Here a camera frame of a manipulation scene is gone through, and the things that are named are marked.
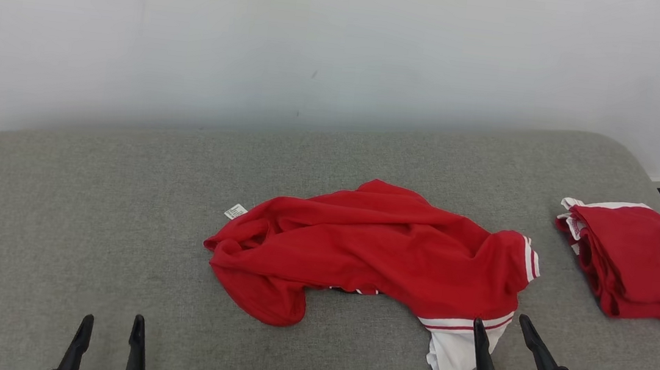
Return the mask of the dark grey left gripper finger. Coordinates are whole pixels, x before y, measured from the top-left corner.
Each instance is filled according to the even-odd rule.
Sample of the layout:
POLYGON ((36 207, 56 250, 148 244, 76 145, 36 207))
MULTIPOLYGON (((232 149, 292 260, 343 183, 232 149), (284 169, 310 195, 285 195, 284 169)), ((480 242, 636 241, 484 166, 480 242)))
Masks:
POLYGON ((59 365, 52 370, 79 370, 81 367, 82 356, 88 351, 94 321, 95 319, 93 315, 87 314, 84 316, 80 326, 77 328, 74 338, 65 351, 65 355, 59 365))
POLYGON ((129 348, 125 370, 146 370, 146 324, 145 317, 137 314, 129 335, 129 348))

